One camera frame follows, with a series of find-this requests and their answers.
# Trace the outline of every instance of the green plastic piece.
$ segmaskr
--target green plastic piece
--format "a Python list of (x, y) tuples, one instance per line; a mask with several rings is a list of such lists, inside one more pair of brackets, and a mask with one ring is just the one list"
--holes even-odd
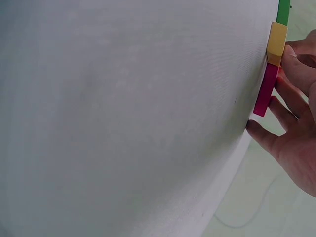
[(280, 0), (278, 4), (278, 13), (276, 22), (285, 26), (288, 24), (288, 18), (290, 15), (291, 0)]

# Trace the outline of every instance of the yellow block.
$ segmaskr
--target yellow block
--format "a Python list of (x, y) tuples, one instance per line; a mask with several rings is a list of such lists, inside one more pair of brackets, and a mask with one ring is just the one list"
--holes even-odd
[(268, 63), (280, 66), (285, 48), (286, 36), (287, 26), (278, 22), (273, 22), (267, 46)]

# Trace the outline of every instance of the stacked blocks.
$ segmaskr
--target stacked blocks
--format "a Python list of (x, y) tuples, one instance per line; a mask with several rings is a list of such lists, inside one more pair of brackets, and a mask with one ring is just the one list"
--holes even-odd
[(262, 117), (267, 111), (271, 94), (277, 79), (279, 67), (281, 65), (287, 37), (287, 23), (290, 5), (290, 0), (280, 0), (277, 22), (273, 22), (271, 25), (267, 46), (268, 64), (253, 111), (255, 114)]

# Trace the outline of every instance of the pink plastic piece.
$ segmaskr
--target pink plastic piece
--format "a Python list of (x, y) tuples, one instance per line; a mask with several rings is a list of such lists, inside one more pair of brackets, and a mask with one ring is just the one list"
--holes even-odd
[(268, 63), (255, 109), (253, 110), (254, 114), (262, 117), (266, 114), (271, 94), (276, 83), (278, 71), (279, 67)]

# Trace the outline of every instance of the cable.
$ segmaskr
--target cable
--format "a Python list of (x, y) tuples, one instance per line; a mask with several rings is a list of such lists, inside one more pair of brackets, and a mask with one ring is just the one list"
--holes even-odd
[(256, 219), (256, 217), (258, 216), (260, 210), (262, 209), (262, 206), (263, 206), (263, 203), (266, 199), (266, 196), (269, 192), (269, 189), (270, 187), (272, 186), (273, 183), (275, 183), (275, 181), (280, 177), (281, 175), (278, 175), (276, 178), (274, 178), (274, 180), (272, 180), (272, 182), (269, 184), (269, 186), (267, 187), (267, 189), (265, 190), (265, 193), (263, 194), (262, 196), (262, 199), (261, 199), (261, 202), (260, 202), (260, 205), (258, 207), (258, 209), (256, 210), (256, 212), (251, 216), (251, 218), (243, 225), (240, 225), (240, 226), (232, 226), (232, 225), (229, 225), (229, 224), (226, 224), (224, 221), (222, 221), (216, 214), (214, 215), (215, 219), (218, 220), (222, 225), (226, 226), (226, 227), (229, 227), (229, 228), (232, 228), (232, 229), (240, 229), (240, 228), (243, 228), (247, 225), (249, 225), (251, 222), (253, 222), (254, 219)]

